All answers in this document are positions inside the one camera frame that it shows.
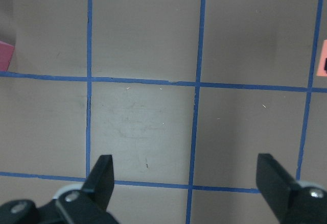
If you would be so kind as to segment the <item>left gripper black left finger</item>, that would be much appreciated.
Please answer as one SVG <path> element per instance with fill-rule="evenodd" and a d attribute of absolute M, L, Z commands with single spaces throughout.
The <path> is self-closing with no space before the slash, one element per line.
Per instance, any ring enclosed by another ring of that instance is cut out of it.
<path fill-rule="evenodd" d="M 63 193 L 55 206 L 64 223 L 115 223 L 107 212 L 113 189 L 112 155 L 101 155 L 81 189 Z"/>

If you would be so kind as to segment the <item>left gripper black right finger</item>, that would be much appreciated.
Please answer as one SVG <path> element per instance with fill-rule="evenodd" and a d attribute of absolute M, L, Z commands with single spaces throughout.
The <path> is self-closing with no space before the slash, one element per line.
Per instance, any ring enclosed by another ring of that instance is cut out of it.
<path fill-rule="evenodd" d="M 279 223 L 326 223 L 326 188 L 294 179 L 271 154 L 258 154 L 256 185 Z"/>

